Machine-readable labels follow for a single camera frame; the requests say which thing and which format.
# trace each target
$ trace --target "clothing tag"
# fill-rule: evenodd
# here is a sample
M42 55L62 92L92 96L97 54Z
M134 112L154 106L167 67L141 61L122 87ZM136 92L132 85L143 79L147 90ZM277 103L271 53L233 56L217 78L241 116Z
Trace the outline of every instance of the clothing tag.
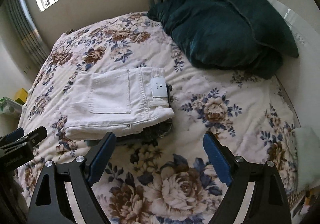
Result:
M167 87L165 85L165 78L152 78L151 79L152 86L152 96L154 97L163 97L167 98Z

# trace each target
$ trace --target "metal bolt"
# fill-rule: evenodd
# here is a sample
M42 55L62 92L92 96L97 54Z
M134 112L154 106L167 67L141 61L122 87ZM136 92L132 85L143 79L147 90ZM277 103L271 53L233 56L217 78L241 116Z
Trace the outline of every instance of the metal bolt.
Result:
M267 161L267 165L269 165L270 167L274 167L275 163L273 161Z
M46 162L45 162L45 166L46 166L46 167L50 167L51 165L52 165L52 161L46 161Z
M236 156L236 159L235 159L238 163L242 163L244 161L243 157L242 156Z
M76 161L77 161L78 163L82 162L83 160L84 160L84 157L83 157L82 155L80 155L80 156L78 156L78 157L76 158Z

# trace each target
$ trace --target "white pants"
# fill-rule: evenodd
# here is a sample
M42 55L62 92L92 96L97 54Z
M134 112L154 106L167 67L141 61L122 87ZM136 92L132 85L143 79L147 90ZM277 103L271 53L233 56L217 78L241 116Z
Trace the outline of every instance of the white pants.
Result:
M164 69L81 71L68 92L66 136L101 139L110 131L121 137L172 118L167 98L152 97L151 79L155 77L164 78Z

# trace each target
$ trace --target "bedsheet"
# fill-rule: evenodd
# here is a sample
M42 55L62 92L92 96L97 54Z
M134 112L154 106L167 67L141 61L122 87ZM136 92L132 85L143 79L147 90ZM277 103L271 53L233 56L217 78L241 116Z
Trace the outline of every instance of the bedsheet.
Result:
M212 131L234 155L272 160L287 194L295 188L293 114L276 78L263 80L242 71L194 68L160 23L130 13L63 34L42 66L23 106L19 127L28 133L46 127L48 136L35 158L18 169L30 203L45 161L72 161L94 141L68 138L68 91L79 71L160 67L172 85L172 131L153 142L116 147L101 180L92 189L114 223L207 223L227 187L219 182L203 149ZM71 208L83 223L70 184Z

